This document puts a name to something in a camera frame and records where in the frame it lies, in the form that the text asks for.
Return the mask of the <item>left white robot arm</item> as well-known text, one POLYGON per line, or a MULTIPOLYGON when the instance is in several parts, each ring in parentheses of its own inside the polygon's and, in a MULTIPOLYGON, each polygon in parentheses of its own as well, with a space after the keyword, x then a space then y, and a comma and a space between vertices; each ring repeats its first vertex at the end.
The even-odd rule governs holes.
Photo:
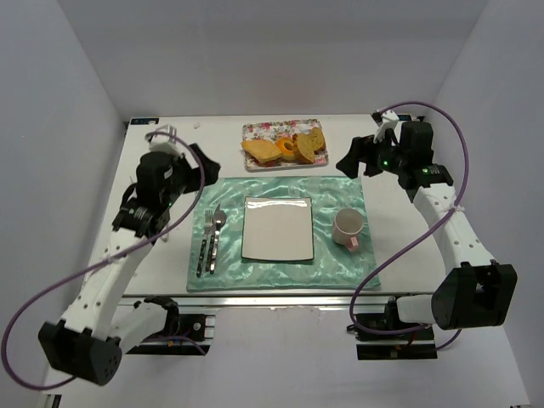
POLYGON ((136 181, 125 190, 112 222, 105 266, 86 279, 59 322, 44 323, 38 333, 55 370, 105 385, 126 352, 146 339, 179 333, 179 306, 170 297, 146 297, 120 320, 114 314, 136 269, 169 225, 171 206, 182 194, 218 180, 219 164, 197 144, 191 144, 190 150, 199 167, 191 167, 171 142, 160 143, 140 157, 136 181))

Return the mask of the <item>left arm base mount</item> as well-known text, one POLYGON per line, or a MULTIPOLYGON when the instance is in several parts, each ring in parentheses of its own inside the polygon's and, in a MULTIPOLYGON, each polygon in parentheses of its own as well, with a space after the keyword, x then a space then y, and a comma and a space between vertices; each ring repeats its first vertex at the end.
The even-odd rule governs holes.
POLYGON ((151 296, 133 304, 135 309, 145 305, 161 306, 167 311, 166 327, 150 335, 127 354, 189 356, 206 355, 213 340, 215 316, 180 312, 179 305, 170 297, 151 296))

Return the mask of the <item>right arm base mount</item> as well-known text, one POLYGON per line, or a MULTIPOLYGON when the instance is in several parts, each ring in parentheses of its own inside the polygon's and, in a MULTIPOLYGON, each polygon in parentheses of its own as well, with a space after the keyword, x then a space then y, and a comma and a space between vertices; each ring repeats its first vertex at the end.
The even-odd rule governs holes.
MULTIPOLYGON (((400 320, 396 297, 390 297, 379 312, 356 313, 356 321, 369 329, 377 331, 398 331, 416 327, 416 323, 400 320)), ((421 331, 405 334, 373 334, 362 331, 355 324, 346 327, 356 340, 358 360, 435 360, 438 358, 434 330, 429 327, 421 331)))

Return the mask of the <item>yellow toast bread slice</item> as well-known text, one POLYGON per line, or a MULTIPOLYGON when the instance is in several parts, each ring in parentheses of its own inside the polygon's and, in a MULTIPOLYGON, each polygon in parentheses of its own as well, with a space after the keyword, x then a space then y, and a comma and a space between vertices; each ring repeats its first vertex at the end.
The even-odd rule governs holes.
POLYGON ((260 162, 281 158, 280 149, 272 141, 267 139, 245 140, 241 143, 241 147, 246 153, 260 162))

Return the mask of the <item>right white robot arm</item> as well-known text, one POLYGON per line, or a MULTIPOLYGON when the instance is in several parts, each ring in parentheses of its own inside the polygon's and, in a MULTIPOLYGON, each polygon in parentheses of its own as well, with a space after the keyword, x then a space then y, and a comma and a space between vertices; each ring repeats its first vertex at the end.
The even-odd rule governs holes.
POLYGON ((476 236, 461 195, 445 166, 433 161, 434 132, 427 122, 404 122, 399 135, 389 128, 382 137, 353 138, 337 169, 353 179, 365 164, 368 177, 397 176, 399 186, 423 216, 443 259, 446 276, 431 295, 398 297, 385 307, 385 327, 369 333, 398 335, 421 326, 443 330, 500 326, 504 323, 518 276, 498 263, 476 236))

